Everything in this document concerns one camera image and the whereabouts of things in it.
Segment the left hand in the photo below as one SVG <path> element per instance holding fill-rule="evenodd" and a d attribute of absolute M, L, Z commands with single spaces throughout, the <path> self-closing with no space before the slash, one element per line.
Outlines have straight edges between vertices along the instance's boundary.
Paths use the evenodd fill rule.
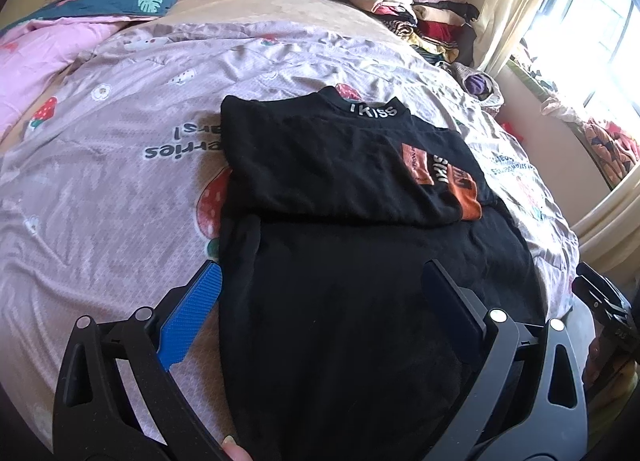
<path fill-rule="evenodd" d="M 224 437 L 221 448 L 232 461 L 252 461 L 248 452 L 236 443 L 232 435 Z"/>

